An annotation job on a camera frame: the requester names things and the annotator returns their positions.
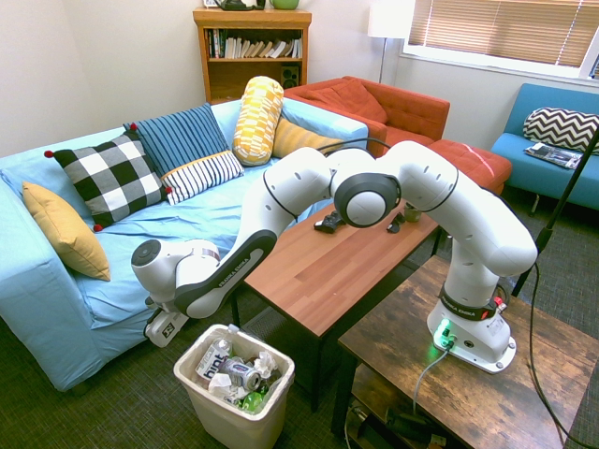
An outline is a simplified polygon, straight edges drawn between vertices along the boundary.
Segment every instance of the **wall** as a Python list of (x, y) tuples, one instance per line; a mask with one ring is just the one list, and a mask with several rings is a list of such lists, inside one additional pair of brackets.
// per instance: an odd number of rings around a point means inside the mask
[(0, 3), (0, 155), (86, 134), (97, 119), (61, 0)]
[(201, 0), (4, 0), (0, 156), (205, 101)]
[(481, 68), (400, 57), (395, 85), (451, 103), (444, 138), (489, 150), (504, 131), (522, 83), (595, 92), (581, 86)]
[[(378, 80), (384, 39), (366, 35), (373, 1), (299, 1), (299, 8), (313, 13), (309, 82), (343, 75)], [(201, 5), (201, 0), (1, 2), (0, 156), (202, 104), (192, 19)], [(490, 148), (501, 134), (522, 82), (562, 85), (398, 57), (399, 44), (388, 42), (383, 82), (449, 100), (445, 137), (477, 147)]]

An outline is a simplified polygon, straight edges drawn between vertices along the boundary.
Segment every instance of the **gray carpet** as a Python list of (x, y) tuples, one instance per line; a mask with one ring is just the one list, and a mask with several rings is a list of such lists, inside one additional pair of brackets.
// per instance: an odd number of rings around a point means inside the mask
[[(531, 194), (507, 189), (504, 197), (536, 237), (556, 201), (544, 198), (534, 217), (527, 215)], [(539, 259), (542, 278), (539, 309), (599, 338), (596, 319), (599, 213), (568, 205), (554, 235)], [(432, 242), (411, 257), (422, 263)], [(448, 258), (448, 245), (441, 250)], [(391, 276), (379, 294), (384, 294)], [(502, 280), (513, 285), (515, 280)], [(520, 297), (530, 301), (533, 276)], [(241, 319), (247, 322), (263, 311), (256, 298), (244, 296)], [(22, 344), (0, 321), (0, 447), (2, 448), (222, 448), (202, 428), (191, 401), (173, 375), (172, 367), (197, 336), (212, 323), (231, 322), (229, 307), (210, 320), (188, 322), (164, 349), (149, 342), (109, 363), (88, 383), (83, 396), (55, 391)], [(287, 397), (285, 428), (276, 448), (345, 447), (329, 432), (334, 402), (334, 376), (325, 385), (321, 406), (310, 412), (310, 397), (297, 383)], [(597, 369), (574, 425), (573, 434), (599, 445), (599, 377)], [(568, 443), (567, 447), (577, 447)]]

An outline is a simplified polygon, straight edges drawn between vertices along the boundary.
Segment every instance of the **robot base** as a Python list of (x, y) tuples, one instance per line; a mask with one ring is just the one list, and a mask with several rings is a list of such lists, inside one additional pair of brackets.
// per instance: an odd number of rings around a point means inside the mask
[(166, 347), (189, 317), (177, 312), (161, 311), (146, 325), (144, 335), (159, 348)]
[(448, 321), (449, 335), (455, 336), (450, 353), (491, 374), (503, 371), (514, 360), (516, 341), (509, 335), (509, 325), (499, 313), (484, 321), (469, 321), (449, 311), (441, 301), (429, 314), (427, 325), (437, 349), (444, 351), (447, 338), (442, 335)]

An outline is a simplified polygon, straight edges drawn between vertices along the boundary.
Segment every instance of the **white trash can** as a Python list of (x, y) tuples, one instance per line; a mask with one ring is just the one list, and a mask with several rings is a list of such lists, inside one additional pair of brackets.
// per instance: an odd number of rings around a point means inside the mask
[[(235, 355), (242, 358), (258, 356), (268, 351), (277, 362), (281, 382), (257, 414), (249, 414), (211, 395), (194, 383), (195, 369), (211, 343), (218, 338), (231, 338)], [(287, 392), (293, 384), (295, 364), (293, 360), (267, 345), (239, 331), (228, 332), (223, 325), (211, 326), (175, 363), (175, 376), (194, 404), (197, 417), (206, 431), (229, 449), (271, 449), (276, 443), (285, 423)]]

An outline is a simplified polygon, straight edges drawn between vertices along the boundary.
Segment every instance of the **wooden coffee table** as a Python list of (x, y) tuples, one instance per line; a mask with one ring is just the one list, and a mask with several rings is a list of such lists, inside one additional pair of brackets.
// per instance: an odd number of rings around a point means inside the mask
[(322, 348), (331, 330), (437, 228), (422, 214), (417, 223), (403, 224), (399, 233), (387, 232), (397, 211), (403, 211), (401, 203), (373, 227), (344, 224), (334, 234), (314, 230), (314, 223), (333, 211), (331, 205), (286, 230), (272, 253), (245, 279), (276, 311), (307, 331), (311, 341), (306, 341), (306, 350), (314, 354), (308, 363), (314, 411)]
[[(445, 260), (432, 257), (341, 336), (344, 351), (331, 429), (335, 434), (343, 436), (351, 395), (382, 422), (388, 406), (411, 412), (418, 376), (442, 353), (432, 344), (426, 319), (438, 300), (447, 268)], [(512, 297), (504, 312), (518, 344), (516, 358), (504, 371), (488, 374), (449, 355), (422, 381), (418, 409), (465, 447), (563, 446), (533, 386), (530, 310)], [(542, 311), (534, 312), (533, 332), (539, 382), (569, 430), (597, 363), (599, 341)], [(412, 448), (427, 446), (404, 443)]]

